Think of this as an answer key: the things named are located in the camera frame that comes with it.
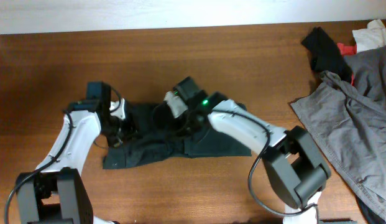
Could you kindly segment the black Nike t-shirt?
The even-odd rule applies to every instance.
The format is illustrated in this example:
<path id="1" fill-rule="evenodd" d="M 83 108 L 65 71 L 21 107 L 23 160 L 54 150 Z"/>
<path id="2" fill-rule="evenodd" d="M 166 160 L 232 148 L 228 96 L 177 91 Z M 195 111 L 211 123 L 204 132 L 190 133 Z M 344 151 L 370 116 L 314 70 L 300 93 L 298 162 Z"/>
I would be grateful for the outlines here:
<path id="1" fill-rule="evenodd" d="M 171 157 L 238 157 L 250 149 L 210 125 L 183 127 L 186 116 L 174 118 L 166 103 L 139 103 L 127 109 L 126 135 L 120 146 L 110 147 L 103 169 L 128 169 Z"/>

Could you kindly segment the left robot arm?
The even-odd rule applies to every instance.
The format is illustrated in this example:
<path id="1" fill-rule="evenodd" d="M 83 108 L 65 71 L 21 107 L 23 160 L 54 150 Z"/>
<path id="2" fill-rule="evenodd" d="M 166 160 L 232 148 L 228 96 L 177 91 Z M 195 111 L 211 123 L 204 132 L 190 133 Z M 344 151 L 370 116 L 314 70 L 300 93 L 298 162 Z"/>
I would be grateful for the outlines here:
<path id="1" fill-rule="evenodd" d="M 94 215 L 81 173 L 94 140 L 120 132 L 126 104 L 121 98 L 69 105 L 51 150 L 34 171 L 18 176 L 11 192 L 21 223 L 104 223 Z"/>

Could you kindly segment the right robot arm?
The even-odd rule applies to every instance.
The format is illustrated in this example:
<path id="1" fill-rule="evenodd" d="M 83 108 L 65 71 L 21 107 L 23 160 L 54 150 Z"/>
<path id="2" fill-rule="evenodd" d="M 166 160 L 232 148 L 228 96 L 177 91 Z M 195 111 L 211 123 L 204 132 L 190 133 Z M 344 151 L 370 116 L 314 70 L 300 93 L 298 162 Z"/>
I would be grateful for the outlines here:
<path id="1" fill-rule="evenodd" d="M 331 171 L 307 130 L 274 126 L 249 113 L 234 100 L 216 92 L 211 96 L 183 96 L 168 91 L 164 101 L 174 117 L 187 115 L 187 121 L 209 124 L 257 154 L 247 178 L 249 193 L 266 211 L 285 223 L 319 223 L 318 200 Z M 263 162 L 277 197 L 291 209 L 279 212 L 259 200 L 252 184 L 254 171 Z"/>

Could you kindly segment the black garment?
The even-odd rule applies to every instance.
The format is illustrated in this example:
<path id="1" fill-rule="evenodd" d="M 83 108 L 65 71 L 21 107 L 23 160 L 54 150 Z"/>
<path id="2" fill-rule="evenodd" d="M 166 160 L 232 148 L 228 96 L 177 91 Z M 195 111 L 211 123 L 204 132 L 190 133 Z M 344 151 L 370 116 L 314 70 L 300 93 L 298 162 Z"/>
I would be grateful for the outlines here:
<path id="1" fill-rule="evenodd" d="M 340 49 L 321 27 L 313 30 L 302 40 L 310 53 L 310 67 L 314 72 L 329 71 L 339 75 L 345 82 L 352 82 L 352 70 L 340 53 Z"/>

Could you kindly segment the grey garment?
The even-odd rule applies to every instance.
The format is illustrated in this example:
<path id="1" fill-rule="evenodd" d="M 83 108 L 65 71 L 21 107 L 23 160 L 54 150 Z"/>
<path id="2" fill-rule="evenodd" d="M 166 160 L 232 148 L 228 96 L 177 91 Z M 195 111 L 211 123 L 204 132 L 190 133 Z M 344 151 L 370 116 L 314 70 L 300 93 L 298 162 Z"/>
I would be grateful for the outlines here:
<path id="1" fill-rule="evenodd" d="M 321 84 L 291 104 L 336 172 L 386 223 L 386 45 L 345 58 L 354 82 L 321 72 Z"/>

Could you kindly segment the red garment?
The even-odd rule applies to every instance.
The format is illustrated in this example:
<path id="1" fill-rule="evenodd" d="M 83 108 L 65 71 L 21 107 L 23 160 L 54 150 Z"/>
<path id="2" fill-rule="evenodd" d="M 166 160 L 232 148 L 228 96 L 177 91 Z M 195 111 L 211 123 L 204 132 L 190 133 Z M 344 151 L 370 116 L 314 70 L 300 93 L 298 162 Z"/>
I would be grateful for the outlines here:
<path id="1" fill-rule="evenodd" d="M 342 56 L 355 55 L 357 53 L 357 45 L 350 46 L 342 43 L 337 43 L 336 45 Z"/>

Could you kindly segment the white garment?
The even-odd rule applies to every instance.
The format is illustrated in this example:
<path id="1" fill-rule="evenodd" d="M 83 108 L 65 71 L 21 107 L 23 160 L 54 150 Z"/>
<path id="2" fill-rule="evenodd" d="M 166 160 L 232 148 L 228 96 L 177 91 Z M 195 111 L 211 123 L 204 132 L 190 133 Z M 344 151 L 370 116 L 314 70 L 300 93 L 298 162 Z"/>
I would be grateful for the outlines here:
<path id="1" fill-rule="evenodd" d="M 386 45 L 386 27 L 380 19 L 368 23 L 365 29 L 352 31 L 357 53 L 377 49 Z"/>

